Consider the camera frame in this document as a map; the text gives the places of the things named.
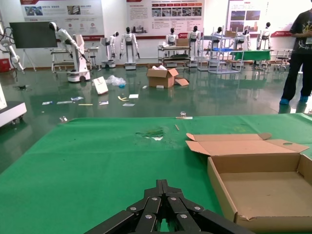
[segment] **black screen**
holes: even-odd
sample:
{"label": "black screen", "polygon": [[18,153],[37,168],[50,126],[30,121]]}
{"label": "black screen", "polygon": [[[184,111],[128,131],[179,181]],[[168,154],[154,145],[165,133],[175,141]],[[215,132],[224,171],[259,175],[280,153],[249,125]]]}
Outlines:
{"label": "black screen", "polygon": [[49,22],[10,23],[17,49],[57,47],[55,32]]}

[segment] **table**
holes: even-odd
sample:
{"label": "table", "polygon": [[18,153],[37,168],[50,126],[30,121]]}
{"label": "table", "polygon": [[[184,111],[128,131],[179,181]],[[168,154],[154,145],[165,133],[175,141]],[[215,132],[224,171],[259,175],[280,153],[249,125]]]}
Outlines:
{"label": "table", "polygon": [[[236,52],[234,55],[235,60],[242,59],[243,52]],[[271,60],[271,51],[270,50],[250,50],[250,51],[244,51],[244,61],[247,60]]]}
{"label": "table", "polygon": [[[161,141],[143,133],[162,128]],[[143,198],[156,179],[222,214],[207,158],[191,152],[186,133],[271,132],[310,146],[304,114],[164,118],[81,118],[61,124],[0,175],[0,233],[82,234]]]}

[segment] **cardboard box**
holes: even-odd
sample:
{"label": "cardboard box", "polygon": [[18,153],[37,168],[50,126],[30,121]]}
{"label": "cardboard box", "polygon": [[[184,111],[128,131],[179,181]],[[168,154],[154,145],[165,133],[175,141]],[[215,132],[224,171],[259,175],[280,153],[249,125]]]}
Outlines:
{"label": "cardboard box", "polygon": [[190,42],[188,39],[178,39],[176,41],[176,46],[189,46]]}
{"label": "cardboard box", "polygon": [[236,37],[236,32],[225,31],[225,37],[226,38],[235,38]]}
{"label": "cardboard box", "polygon": [[253,232],[312,231],[312,160],[307,146],[271,134],[192,135],[224,216]]}
{"label": "cardboard box", "polygon": [[179,75],[176,69],[153,70],[148,69],[146,76],[148,77],[149,86],[157,87],[158,85],[164,88],[170,88],[175,84],[175,76]]}

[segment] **plastic bag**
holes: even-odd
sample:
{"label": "plastic bag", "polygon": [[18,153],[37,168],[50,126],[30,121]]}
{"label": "plastic bag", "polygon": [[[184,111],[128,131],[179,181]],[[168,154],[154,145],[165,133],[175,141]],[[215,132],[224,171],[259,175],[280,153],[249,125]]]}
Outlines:
{"label": "plastic bag", "polygon": [[111,75],[106,80],[106,84],[112,84],[114,86],[125,85],[127,82],[123,78],[117,78],[114,75]]}

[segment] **person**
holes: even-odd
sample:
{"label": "person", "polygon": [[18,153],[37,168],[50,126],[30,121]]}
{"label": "person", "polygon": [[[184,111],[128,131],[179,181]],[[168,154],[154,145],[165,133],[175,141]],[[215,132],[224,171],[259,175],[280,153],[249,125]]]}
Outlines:
{"label": "person", "polygon": [[307,103],[312,91],[312,9],[301,13],[290,30],[296,38],[290,60],[290,69],[279,104],[288,105],[295,95],[296,81],[303,65],[302,89],[299,102]]}

